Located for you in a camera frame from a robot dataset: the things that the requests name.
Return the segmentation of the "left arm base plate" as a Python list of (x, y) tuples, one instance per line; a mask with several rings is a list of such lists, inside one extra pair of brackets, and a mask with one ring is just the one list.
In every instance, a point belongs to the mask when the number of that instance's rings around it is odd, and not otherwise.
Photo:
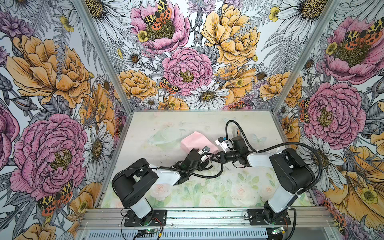
[(167, 210), (152, 210), (140, 219), (132, 210), (125, 214), (125, 227), (164, 227), (167, 222)]

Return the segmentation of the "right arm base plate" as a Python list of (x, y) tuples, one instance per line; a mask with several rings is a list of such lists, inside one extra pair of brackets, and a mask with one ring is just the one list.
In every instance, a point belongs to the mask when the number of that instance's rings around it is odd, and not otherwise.
[(266, 209), (248, 209), (243, 219), (248, 221), (251, 226), (289, 226), (291, 224), (287, 210), (275, 213)]

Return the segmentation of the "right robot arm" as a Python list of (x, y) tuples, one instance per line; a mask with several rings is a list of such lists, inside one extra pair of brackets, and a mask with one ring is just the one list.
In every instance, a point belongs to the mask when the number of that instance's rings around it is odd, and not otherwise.
[(215, 140), (215, 144), (222, 149), (222, 163), (239, 162), (246, 168), (266, 167), (275, 171), (280, 185), (264, 204), (263, 216), (268, 223), (285, 216), (300, 191), (306, 191), (315, 182), (314, 172), (292, 148), (276, 153), (270, 150), (251, 152), (243, 137), (234, 137), (231, 142), (233, 146), (229, 148), (226, 138)]

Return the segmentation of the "purple wrapping paper sheet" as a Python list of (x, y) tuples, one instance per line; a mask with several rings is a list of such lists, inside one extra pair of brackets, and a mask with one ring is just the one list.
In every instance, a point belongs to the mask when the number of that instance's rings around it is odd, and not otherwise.
[(216, 154), (220, 151), (213, 142), (196, 131), (181, 141), (181, 149), (186, 153), (189, 153), (192, 149), (198, 149), (200, 151), (204, 147), (208, 147), (210, 149), (209, 152), (212, 154)]

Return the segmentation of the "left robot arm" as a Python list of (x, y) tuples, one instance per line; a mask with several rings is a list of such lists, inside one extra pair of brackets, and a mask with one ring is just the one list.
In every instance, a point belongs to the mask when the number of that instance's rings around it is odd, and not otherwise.
[(177, 162), (170, 170), (151, 166), (141, 158), (128, 168), (117, 173), (112, 180), (114, 193), (119, 197), (124, 208), (139, 220), (151, 218), (153, 208), (145, 198), (153, 185), (178, 186), (195, 175), (195, 171), (208, 168), (206, 153), (210, 148), (192, 149), (185, 160)]

